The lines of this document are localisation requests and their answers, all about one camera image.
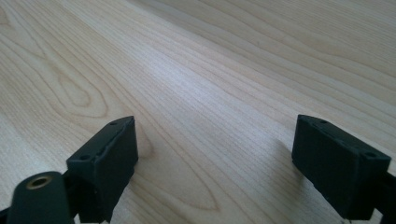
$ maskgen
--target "screw hole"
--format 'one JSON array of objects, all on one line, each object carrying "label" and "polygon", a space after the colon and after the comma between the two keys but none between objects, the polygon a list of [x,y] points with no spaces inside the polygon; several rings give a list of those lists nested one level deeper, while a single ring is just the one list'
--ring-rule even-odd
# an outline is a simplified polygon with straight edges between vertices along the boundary
[{"label": "screw hole", "polygon": [[41,189],[44,186],[48,185],[48,183],[52,180],[50,175],[39,176],[26,185],[27,189]]},{"label": "screw hole", "polygon": [[83,156],[80,156],[80,157],[79,157],[79,159],[82,160],[82,161],[85,161],[85,160],[87,160],[87,159],[89,159],[89,158],[90,158],[89,155],[83,155]]},{"label": "screw hole", "polygon": [[376,155],[373,152],[366,152],[366,153],[364,153],[364,155],[366,155],[368,157],[376,157]]}]

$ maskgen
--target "black plastic part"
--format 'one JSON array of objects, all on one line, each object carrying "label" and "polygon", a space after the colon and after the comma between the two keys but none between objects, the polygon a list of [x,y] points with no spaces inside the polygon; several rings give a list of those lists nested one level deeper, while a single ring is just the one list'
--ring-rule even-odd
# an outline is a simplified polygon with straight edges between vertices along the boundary
[{"label": "black plastic part", "polygon": [[15,188],[7,211],[7,224],[14,223],[74,223],[69,214],[61,174],[46,172],[33,175]]},{"label": "black plastic part", "polygon": [[390,157],[322,119],[299,115],[292,159],[338,214],[370,219]]},{"label": "black plastic part", "polygon": [[81,222],[110,222],[137,160],[134,117],[108,123],[66,161],[72,213]]}]

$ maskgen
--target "hole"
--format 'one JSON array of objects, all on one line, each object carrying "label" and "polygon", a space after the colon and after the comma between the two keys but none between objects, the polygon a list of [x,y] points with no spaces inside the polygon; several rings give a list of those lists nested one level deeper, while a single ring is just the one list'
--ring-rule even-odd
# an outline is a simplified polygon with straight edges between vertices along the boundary
[{"label": "hole", "polygon": [[376,155],[373,152],[366,152],[366,153],[364,153],[364,155],[366,155],[368,157],[376,157]]},{"label": "hole", "polygon": [[85,161],[85,160],[87,160],[87,159],[89,159],[89,158],[90,158],[89,155],[83,155],[83,156],[80,156],[80,157],[79,157],[79,159],[82,160],[82,161]]},{"label": "hole", "polygon": [[27,183],[26,188],[27,189],[41,189],[44,186],[48,185],[48,183],[52,180],[52,177],[50,175],[43,175],[39,176]]}]

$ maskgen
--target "light wooden surface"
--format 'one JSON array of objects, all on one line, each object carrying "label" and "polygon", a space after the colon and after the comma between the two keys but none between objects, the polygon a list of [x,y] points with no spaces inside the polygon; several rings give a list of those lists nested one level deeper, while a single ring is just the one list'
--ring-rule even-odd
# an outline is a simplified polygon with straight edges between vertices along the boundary
[{"label": "light wooden surface", "polygon": [[134,115],[112,223],[342,223],[291,163],[296,117],[396,159],[395,36],[392,0],[1,1],[0,209]]}]

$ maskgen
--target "wood grain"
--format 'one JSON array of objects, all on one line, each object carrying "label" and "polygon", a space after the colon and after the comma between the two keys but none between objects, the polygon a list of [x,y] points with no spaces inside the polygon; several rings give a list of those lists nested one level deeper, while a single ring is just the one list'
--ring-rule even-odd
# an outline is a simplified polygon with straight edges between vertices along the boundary
[{"label": "wood grain", "polygon": [[387,0],[1,1],[0,209],[25,177],[64,172],[134,115],[141,160],[112,223],[342,223],[291,163],[295,120],[327,119],[396,158],[395,12]]}]

